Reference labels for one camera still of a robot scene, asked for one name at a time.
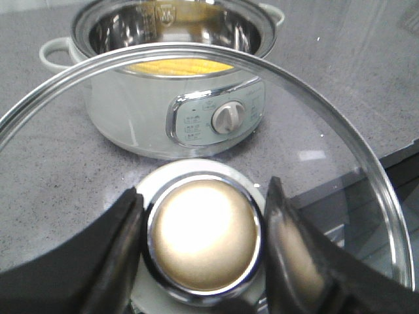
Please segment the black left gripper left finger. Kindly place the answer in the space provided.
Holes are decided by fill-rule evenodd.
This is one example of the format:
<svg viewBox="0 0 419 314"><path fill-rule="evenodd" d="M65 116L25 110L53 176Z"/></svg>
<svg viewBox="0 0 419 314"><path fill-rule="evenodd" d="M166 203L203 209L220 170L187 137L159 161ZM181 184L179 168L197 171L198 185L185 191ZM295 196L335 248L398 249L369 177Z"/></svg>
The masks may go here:
<svg viewBox="0 0 419 314"><path fill-rule="evenodd" d="M135 188L52 251L1 273L2 313L124 313L141 251Z"/></svg>

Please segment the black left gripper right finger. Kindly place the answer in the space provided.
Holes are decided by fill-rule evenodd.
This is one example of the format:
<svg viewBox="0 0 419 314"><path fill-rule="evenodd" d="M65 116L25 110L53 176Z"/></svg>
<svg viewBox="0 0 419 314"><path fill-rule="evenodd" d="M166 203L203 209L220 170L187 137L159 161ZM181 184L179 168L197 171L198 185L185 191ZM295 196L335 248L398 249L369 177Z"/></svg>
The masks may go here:
<svg viewBox="0 0 419 314"><path fill-rule="evenodd" d="M272 177L265 205L271 313L417 313L418 293L332 243L293 208Z"/></svg>

